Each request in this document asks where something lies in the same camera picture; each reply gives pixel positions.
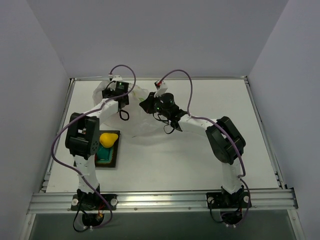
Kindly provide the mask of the translucent white plastic bag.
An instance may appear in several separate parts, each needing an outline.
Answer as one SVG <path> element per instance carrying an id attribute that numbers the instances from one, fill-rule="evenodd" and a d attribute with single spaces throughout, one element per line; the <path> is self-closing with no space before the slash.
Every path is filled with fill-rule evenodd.
<path id="1" fill-rule="evenodd" d="M 111 81 L 102 81 L 93 91 L 94 107 L 90 110 L 89 117 L 97 117 L 102 126 L 108 129 L 119 130 L 125 135 L 142 136 L 156 131 L 161 125 L 152 115 L 145 113 L 139 103 L 147 99 L 149 91 L 129 82 L 128 93 L 112 98 L 103 98 L 102 91 Z M 119 103 L 117 98 L 128 95 L 129 105 L 123 110 L 129 113 L 129 120 L 123 121 L 119 117 Z"/>

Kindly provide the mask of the yellow fake pear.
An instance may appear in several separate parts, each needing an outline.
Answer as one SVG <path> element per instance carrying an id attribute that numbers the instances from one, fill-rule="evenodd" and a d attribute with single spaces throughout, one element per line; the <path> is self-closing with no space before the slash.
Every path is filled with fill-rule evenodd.
<path id="1" fill-rule="evenodd" d="M 118 140 L 119 136 L 116 133 L 104 132 L 99 137 L 99 142 L 104 148 L 111 148 Z"/>

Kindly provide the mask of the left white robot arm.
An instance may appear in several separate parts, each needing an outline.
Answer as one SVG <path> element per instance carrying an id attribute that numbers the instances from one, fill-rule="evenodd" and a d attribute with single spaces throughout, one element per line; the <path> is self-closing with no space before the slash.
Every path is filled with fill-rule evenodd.
<path id="1" fill-rule="evenodd" d="M 79 178 L 78 194 L 90 210 L 100 206 L 100 184 L 96 176 L 95 154 L 100 146 L 100 125 L 129 104 L 129 83 L 112 81 L 102 91 L 102 100 L 84 113 L 74 112 L 69 119 L 65 147 L 73 156 Z"/>

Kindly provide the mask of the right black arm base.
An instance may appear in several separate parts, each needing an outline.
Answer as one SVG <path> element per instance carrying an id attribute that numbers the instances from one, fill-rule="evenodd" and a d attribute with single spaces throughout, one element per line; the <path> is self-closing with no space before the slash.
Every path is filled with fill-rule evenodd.
<path id="1" fill-rule="evenodd" d="M 206 202 L 212 220 L 230 228 L 236 228 L 252 207 L 251 195 L 241 189 L 233 194 L 224 190 L 207 192 Z"/>

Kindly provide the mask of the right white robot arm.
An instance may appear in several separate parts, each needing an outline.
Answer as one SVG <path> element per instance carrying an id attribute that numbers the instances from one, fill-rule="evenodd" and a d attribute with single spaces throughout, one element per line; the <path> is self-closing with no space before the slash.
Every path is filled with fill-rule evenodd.
<path id="1" fill-rule="evenodd" d="M 168 92 L 158 97 L 151 92 L 139 105 L 147 114 L 164 116 L 174 130 L 207 137 L 214 156 L 222 164 L 223 203 L 232 207 L 240 201 L 239 191 L 244 186 L 242 178 L 246 176 L 242 159 L 246 141 L 229 117 L 214 120 L 193 116 L 189 109 L 181 109 L 175 103 L 174 95 Z"/>

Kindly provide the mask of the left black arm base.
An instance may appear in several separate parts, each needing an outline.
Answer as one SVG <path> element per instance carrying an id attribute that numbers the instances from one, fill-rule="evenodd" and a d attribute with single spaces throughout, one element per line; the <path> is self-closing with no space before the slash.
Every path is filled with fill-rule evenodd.
<path id="1" fill-rule="evenodd" d="M 100 198 L 95 193 L 78 192 L 73 196 L 70 210 L 75 212 L 72 227 L 77 233 L 101 228 L 111 222 L 113 211 L 118 204 L 118 196 L 103 193 Z"/>

